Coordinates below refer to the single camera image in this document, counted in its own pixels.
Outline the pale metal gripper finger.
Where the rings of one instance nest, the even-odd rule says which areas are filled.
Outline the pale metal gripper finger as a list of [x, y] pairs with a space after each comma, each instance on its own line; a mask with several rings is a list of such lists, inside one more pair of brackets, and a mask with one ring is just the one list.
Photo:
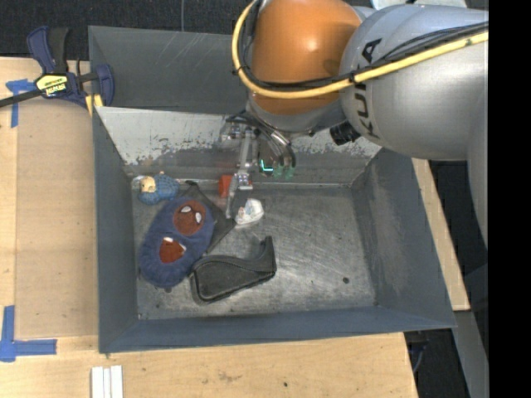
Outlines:
[[245, 205], [253, 186], [250, 175], [246, 173], [235, 173], [229, 182], [225, 216], [227, 219], [233, 218], [238, 209]]

